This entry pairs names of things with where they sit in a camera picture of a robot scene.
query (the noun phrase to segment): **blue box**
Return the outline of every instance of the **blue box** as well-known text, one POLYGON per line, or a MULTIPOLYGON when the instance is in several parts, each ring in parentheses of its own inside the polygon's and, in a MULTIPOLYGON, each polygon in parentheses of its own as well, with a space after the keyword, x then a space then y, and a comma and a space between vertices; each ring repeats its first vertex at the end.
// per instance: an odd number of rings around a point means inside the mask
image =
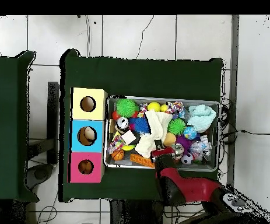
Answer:
POLYGON ((102 152, 104 121, 72 120, 72 152, 102 152), (97 134, 96 140, 89 146, 82 145, 78 140, 78 132, 83 127, 92 127, 97 134))

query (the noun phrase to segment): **light blue cloth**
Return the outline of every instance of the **light blue cloth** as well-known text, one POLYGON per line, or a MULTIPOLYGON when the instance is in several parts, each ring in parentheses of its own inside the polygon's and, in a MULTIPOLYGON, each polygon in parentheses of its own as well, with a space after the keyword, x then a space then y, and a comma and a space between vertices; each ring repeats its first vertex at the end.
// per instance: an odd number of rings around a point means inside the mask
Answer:
POLYGON ((216 117, 216 112, 206 105, 191 106, 188 108, 190 118, 188 125, 194 126, 197 132, 205 132, 216 117))

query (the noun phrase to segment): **shape sorter box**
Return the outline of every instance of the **shape sorter box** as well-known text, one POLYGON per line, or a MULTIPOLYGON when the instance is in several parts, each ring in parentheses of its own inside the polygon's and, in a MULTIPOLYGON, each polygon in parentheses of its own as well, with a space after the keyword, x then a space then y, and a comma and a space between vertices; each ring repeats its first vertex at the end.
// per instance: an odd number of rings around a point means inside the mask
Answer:
POLYGON ((100 183, 104 174, 103 155, 97 152, 72 152, 71 153, 71 180, 70 183, 100 183), (90 174, 79 171, 80 162, 88 160, 93 169, 90 174))
POLYGON ((100 183, 104 173, 103 141, 104 141, 104 115, 107 93, 102 89, 86 89, 74 87, 71 89, 72 97, 72 129, 71 154, 69 171, 70 183, 100 183), (94 142, 81 141, 78 137, 90 127, 94 131, 94 142), (84 174, 82 165, 90 163, 93 168, 89 174, 84 174))
POLYGON ((103 89, 72 88, 72 118, 74 120, 100 120, 104 121, 105 103, 107 93, 103 89), (83 106, 93 103, 93 108, 83 106))

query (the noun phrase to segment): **orange block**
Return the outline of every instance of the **orange block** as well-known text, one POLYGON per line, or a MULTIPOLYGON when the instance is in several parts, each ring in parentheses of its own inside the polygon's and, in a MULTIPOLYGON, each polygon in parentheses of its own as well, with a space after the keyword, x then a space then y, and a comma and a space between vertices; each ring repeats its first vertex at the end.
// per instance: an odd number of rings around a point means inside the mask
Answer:
POLYGON ((146 166, 146 167, 155 168, 155 164, 152 163, 150 159, 144 158, 144 157, 142 157, 141 155, 138 155, 138 154, 131 154, 131 161, 139 163, 139 164, 141 164, 143 166, 146 166))

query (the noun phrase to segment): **green table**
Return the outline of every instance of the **green table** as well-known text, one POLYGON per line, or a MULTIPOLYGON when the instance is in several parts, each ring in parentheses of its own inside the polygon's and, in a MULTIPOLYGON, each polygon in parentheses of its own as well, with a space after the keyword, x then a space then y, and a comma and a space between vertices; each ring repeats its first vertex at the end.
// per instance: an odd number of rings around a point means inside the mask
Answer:
POLYGON ((37 202, 24 183, 27 158, 27 72, 31 51, 0 57, 0 200, 37 202))
MULTIPOLYGON (((223 62, 127 60, 116 58, 82 58, 76 50, 61 57, 60 167, 59 200, 71 198, 159 200, 155 172, 147 169, 106 167, 100 184, 68 183, 68 141, 70 88, 104 89, 108 95, 162 97, 173 99, 213 100, 220 102, 223 62)), ((213 172, 182 171, 183 177, 216 179, 213 172)))

